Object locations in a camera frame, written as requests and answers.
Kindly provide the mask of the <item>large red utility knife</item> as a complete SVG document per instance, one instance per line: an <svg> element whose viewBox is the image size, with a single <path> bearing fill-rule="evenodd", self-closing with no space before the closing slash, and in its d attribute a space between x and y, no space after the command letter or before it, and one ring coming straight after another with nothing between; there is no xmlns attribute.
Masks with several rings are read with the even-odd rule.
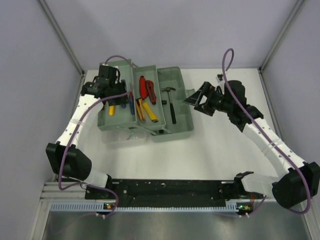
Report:
<svg viewBox="0 0 320 240"><path fill-rule="evenodd" d="M157 97L154 91L154 83L151 80L146 80L145 84L150 102L155 105L157 103Z"/></svg>

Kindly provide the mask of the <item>green cantilever tool box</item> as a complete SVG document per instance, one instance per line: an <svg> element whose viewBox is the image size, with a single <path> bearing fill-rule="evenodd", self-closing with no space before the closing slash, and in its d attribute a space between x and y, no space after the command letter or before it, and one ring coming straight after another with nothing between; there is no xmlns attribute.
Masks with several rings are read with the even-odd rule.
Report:
<svg viewBox="0 0 320 240"><path fill-rule="evenodd" d="M187 90L185 88L181 69L177 66L163 68L157 68L155 65L142 66L136 68L136 75L138 78L144 76L146 80L153 82L156 104L153 105L149 97L146 99L141 98L139 82L134 84L134 100L141 98L142 104L143 102L147 102L159 121L152 122L144 107L146 122L142 123L137 114L131 114L129 107L122 108L121 106L117 106L114 116L109 115L109 109L107 108L99 112L97 127L101 131L122 130L124 132L129 132L132 135L149 133L156 143L189 138L193 134L194 124L191 109L184 103L184 100L193 94L195 90ZM176 91L171 92L176 124L172 123L168 93L162 91L162 88L167 87L176 89ZM162 105L162 100L166 100L167 104ZM159 134L159 130L164 126L171 131L170 134Z"/></svg>

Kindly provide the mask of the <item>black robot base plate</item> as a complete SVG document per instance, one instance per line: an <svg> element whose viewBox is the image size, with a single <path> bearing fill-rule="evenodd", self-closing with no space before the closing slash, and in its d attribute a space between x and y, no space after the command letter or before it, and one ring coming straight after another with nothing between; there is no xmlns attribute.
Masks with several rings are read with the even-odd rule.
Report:
<svg viewBox="0 0 320 240"><path fill-rule="evenodd" d="M262 198L259 193L246 192L239 183L232 180L109 179L104 187L117 194L121 205Z"/></svg>

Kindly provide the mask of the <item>yellow utility knife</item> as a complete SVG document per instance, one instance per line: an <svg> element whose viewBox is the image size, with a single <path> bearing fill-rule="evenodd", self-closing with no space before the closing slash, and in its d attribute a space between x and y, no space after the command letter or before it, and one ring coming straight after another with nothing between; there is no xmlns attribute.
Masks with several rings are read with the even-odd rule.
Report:
<svg viewBox="0 0 320 240"><path fill-rule="evenodd" d="M143 102L142 103L145 111L147 112L147 115L149 116L150 120L153 122L153 123L157 123L159 121L159 118L153 113L152 109L150 108L150 106L148 105L147 102Z"/></svg>

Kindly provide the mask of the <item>blue red precision screwdriver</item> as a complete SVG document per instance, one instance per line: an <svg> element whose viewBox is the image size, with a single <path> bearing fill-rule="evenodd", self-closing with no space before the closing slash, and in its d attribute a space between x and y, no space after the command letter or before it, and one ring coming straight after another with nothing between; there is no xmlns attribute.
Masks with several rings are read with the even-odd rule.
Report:
<svg viewBox="0 0 320 240"><path fill-rule="evenodd" d="M135 99L131 91L129 92L129 106L130 106L130 113L134 116L135 115Z"/></svg>

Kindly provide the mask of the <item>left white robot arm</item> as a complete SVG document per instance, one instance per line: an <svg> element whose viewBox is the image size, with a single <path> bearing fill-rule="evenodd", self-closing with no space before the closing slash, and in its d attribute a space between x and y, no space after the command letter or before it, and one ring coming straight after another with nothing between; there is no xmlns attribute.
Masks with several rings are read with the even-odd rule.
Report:
<svg viewBox="0 0 320 240"><path fill-rule="evenodd" d="M62 178L77 180L82 184L96 186L102 198L109 198L114 191L110 177L93 167L84 154L84 143L94 120L105 105L122 105L128 102L127 87L121 80L118 66L101 64L98 74L81 88L77 107L62 135L46 146L45 152L51 168Z"/></svg>

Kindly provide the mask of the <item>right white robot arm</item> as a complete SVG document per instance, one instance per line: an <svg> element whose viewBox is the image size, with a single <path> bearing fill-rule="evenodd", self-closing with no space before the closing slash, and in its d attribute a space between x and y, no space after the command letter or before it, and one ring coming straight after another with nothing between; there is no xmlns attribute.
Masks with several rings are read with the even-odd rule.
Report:
<svg viewBox="0 0 320 240"><path fill-rule="evenodd" d="M239 198L259 193L274 198L285 209L317 195L320 183L320 166L308 163L295 154L271 129L263 114L247 103L246 88L239 80L231 80L224 87L208 81L184 103L194 110L212 116L219 111L249 138L269 160L277 176L261 175L253 171L234 177L233 192Z"/></svg>

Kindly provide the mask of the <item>black handle hammer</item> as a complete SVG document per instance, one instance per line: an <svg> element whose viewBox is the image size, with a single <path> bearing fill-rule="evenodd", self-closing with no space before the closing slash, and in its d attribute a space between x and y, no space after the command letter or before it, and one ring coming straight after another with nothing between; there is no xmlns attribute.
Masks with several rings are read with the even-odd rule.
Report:
<svg viewBox="0 0 320 240"><path fill-rule="evenodd" d="M172 95L171 95L171 92L172 91L176 91L176 89L174 87L165 87L165 88L162 88L161 91L168 93L168 99L169 99L169 106L170 106L170 113L171 113L172 123L176 124L177 123L176 114L175 114L175 109L174 109L174 105L173 105L173 101L172 101Z"/></svg>

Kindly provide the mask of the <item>aluminium frame rail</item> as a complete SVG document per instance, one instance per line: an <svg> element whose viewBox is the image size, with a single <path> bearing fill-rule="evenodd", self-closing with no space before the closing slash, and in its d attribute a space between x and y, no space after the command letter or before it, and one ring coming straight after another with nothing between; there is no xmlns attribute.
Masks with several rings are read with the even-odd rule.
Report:
<svg viewBox="0 0 320 240"><path fill-rule="evenodd" d="M57 197L61 194L71 192L74 198L79 192L79 198L86 200L112 200L116 193L120 203L125 201L140 199L148 201L151 198L186 198L199 197L202 199L213 199L214 201L230 199L247 199L251 194L261 199L262 190L245 190L242 182L237 181L219 181L219 180L145 180L145 179L116 179L107 187L110 191L101 190L92 186L86 186L83 189L79 184L61 191L56 182L46 183L42 190L42 197Z"/></svg>

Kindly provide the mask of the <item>small red utility knife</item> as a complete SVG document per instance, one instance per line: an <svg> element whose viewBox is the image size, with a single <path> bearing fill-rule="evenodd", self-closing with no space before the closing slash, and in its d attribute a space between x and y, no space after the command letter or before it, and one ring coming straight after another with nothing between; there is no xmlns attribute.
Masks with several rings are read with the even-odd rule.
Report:
<svg viewBox="0 0 320 240"><path fill-rule="evenodd" d="M147 85L146 85L146 79L143 75L139 78L139 92L140 97L144 100L148 97L148 91L147 91Z"/></svg>

